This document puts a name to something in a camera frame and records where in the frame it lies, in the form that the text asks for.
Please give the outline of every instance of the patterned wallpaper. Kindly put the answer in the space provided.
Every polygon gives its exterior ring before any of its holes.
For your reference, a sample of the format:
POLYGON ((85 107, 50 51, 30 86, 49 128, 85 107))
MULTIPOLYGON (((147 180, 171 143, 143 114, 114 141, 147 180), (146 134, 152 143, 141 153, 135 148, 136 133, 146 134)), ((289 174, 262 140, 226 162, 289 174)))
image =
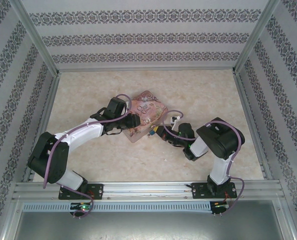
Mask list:
POLYGON ((14 183, 22 180, 52 82, 10 3, 0 0, 0 223, 14 183))
POLYGON ((233 67, 267 0, 22 2, 59 70, 69 70, 233 67))
POLYGON ((239 76, 297 228, 297 1, 278 4, 239 76))

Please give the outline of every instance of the cable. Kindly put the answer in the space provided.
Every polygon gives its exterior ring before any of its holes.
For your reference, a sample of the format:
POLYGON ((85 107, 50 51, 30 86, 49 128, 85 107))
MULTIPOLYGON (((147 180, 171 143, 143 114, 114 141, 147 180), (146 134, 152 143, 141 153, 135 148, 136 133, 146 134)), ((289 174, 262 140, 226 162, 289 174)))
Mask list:
POLYGON ((234 153, 234 155, 232 156, 231 160, 229 161, 229 164, 228 164, 228 167, 227 167, 227 170, 226 170, 226 175, 231 178, 231 179, 236 179, 236 180, 240 180, 242 182, 242 188, 240 189, 240 192, 237 196, 237 198, 235 199, 235 201, 233 202, 232 206, 230 206, 225 212, 222 213, 222 215, 226 214, 228 211, 230 211, 234 206, 235 204, 237 203, 237 201, 239 200, 239 198, 241 197, 242 195, 242 192, 244 190, 244 187, 245 187, 245 182, 242 178, 240 177, 236 177, 236 176, 230 176, 230 169, 231 169, 231 166, 233 164, 233 160, 234 158, 237 156, 237 154, 239 153, 239 151, 241 150, 241 146, 242 146, 242 139, 241 139, 241 136, 239 134, 239 132, 236 130, 235 127, 233 127, 231 124, 225 122, 225 121, 217 121, 217 120, 214 120, 214 121, 210 121, 208 123, 205 124, 205 126, 209 125, 209 124, 223 124, 225 126, 228 126, 229 128, 231 128, 233 130, 233 132, 236 134, 237 136, 237 140, 238 140, 238 145, 237 145, 237 149, 236 149, 236 152, 234 153))
POLYGON ((120 96, 124 96, 128 99, 129 101, 129 108, 128 110, 126 111, 126 113, 124 113, 124 115, 118 117, 118 118, 115 118, 115 119, 111 119, 111 120, 102 120, 102 121, 92 121, 92 122, 89 122, 89 123, 85 123, 85 124, 82 124, 80 126, 77 126, 75 128, 73 128, 72 130, 70 130, 69 132, 67 132, 66 134, 64 134, 63 136, 61 136, 57 141, 56 143, 54 144, 54 146, 52 147, 51 151, 50 151, 50 154, 48 156, 48 159, 47 159, 47 165, 46 165, 46 170, 45 170, 45 175, 44 175, 44 182, 43 182, 43 189, 46 188, 47 184, 48 184, 48 177, 49 177, 49 171, 50 171, 50 166, 51 166, 51 161, 52 161, 52 156, 54 154, 54 151, 56 149, 56 147, 58 146, 58 144, 66 137, 68 137, 71 133, 75 132, 76 130, 78 129, 81 129, 81 128, 84 128, 86 126, 91 126, 91 125, 94 125, 94 124, 103 124, 103 123, 112 123, 112 122, 115 122, 115 121, 118 121, 118 120, 121 120, 122 118, 125 118, 131 111, 131 108, 132 108, 132 100, 129 96, 127 96, 126 94, 119 94, 117 95, 116 97, 120 97, 120 96))
POLYGON ((87 191, 87 192, 91 194, 91 197, 92 197, 92 198, 95 197, 94 192, 92 192, 91 190, 89 190, 89 191, 87 191))
POLYGON ((170 111, 165 112, 165 113, 163 114, 163 116, 162 116, 162 124, 163 124, 164 129, 165 129, 169 134, 171 134, 173 137, 175 137, 175 138, 182 139, 182 140, 186 140, 186 141, 194 141, 194 140, 196 140, 196 139, 197 139, 196 137, 195 137, 195 138, 187 138, 187 137, 177 136, 177 135, 171 133, 171 132, 167 129, 167 126, 165 126, 164 120, 165 120, 166 116, 167 116, 169 113, 172 113, 172 112, 179 113, 179 114, 181 115, 181 116, 179 117, 179 119, 181 119, 181 118, 184 117, 183 112, 181 112, 181 111, 179 111, 179 110, 170 110, 170 111))

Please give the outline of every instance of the marble floor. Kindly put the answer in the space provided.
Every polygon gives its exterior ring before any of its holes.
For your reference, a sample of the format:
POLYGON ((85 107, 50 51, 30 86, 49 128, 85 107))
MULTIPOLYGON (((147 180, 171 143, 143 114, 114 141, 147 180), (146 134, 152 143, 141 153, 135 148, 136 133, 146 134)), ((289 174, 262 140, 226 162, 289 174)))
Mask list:
MULTIPOLYGON (((263 179, 230 70, 65 72, 47 131, 55 134, 68 130, 106 107, 117 94, 132 98, 145 90, 169 110, 182 111, 181 123, 191 123, 194 130, 215 117, 240 129, 245 144, 235 158, 231 175, 245 180, 263 179)), ((201 181, 207 179, 213 159, 209 151, 197 161, 189 161, 181 148, 157 135, 131 143, 120 134, 104 135, 78 147, 70 154, 68 167, 88 181, 201 181)), ((34 176, 35 182, 42 180, 34 176)))

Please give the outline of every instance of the pink pouch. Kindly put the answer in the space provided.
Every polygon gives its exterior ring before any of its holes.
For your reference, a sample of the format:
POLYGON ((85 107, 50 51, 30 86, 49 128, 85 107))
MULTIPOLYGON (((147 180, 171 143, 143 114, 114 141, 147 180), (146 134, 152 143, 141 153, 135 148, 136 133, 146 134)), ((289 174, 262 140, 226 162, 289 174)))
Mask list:
POLYGON ((132 99, 132 114, 139 115, 140 125, 124 130, 127 138, 135 143, 152 130, 152 126, 161 123, 161 116, 168 111, 168 108, 161 103, 150 91, 146 90, 132 99))

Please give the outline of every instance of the aluminum frame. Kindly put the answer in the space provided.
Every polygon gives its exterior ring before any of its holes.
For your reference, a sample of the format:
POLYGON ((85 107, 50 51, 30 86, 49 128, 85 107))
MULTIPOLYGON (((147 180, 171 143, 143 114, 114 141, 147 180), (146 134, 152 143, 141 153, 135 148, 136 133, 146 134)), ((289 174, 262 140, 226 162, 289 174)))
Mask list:
MULTIPOLYGON (((165 181, 165 182, 90 182, 101 183, 102 200, 96 203, 136 203, 136 202, 208 202, 210 199, 193 199, 192 189, 186 185, 206 181, 165 181)), ((237 192, 241 182, 234 181, 237 192)), ((41 182, 16 183, 11 204, 6 216, 0 240, 13 240, 19 227, 25 203, 74 203, 81 200, 59 200, 60 186, 50 184, 43 189, 41 182)), ((270 200, 285 240, 297 240, 297 231, 287 205, 283 188, 279 180, 246 180, 239 201, 270 200)))
POLYGON ((253 50, 254 45, 258 41, 261 33, 263 32, 266 24, 270 20, 275 8, 278 6, 280 0, 268 0, 262 14, 260 15, 251 35, 249 36, 242 52, 240 53, 236 64, 234 66, 234 70, 238 73, 243 67, 244 63, 248 59, 251 51, 253 50))

